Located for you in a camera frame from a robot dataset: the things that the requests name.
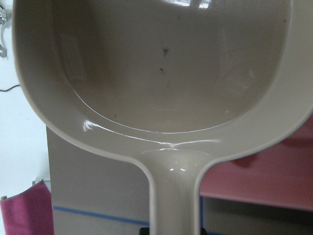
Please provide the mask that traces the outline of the magenta cloth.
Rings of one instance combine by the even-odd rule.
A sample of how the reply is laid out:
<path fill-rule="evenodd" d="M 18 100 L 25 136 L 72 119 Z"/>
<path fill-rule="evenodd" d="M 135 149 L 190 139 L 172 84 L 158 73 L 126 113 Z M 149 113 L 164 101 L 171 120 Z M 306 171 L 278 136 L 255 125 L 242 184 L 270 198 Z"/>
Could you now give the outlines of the magenta cloth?
<path fill-rule="evenodd" d="M 51 193 L 39 181 L 24 192 L 0 201 L 6 235 L 53 235 Z"/>

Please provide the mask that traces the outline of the beige plastic dustpan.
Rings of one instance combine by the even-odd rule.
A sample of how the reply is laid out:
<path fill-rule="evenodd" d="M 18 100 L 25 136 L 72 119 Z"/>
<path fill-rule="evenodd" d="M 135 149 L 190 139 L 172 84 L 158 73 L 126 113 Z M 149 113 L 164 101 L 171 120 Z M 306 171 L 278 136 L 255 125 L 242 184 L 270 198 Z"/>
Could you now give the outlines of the beige plastic dustpan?
<path fill-rule="evenodd" d="M 198 235 L 204 173 L 313 112 L 310 0 L 16 0 L 12 43 L 49 129 L 145 173 L 152 235 Z"/>

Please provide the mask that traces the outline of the pink plastic bin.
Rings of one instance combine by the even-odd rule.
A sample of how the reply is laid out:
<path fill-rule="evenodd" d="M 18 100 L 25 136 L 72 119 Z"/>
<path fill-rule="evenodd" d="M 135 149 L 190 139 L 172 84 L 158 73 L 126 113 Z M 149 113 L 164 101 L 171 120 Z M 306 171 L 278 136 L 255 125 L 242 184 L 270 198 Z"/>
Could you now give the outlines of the pink plastic bin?
<path fill-rule="evenodd" d="M 271 148 L 211 167 L 202 179 L 200 194 L 311 212 L 313 119 Z"/>

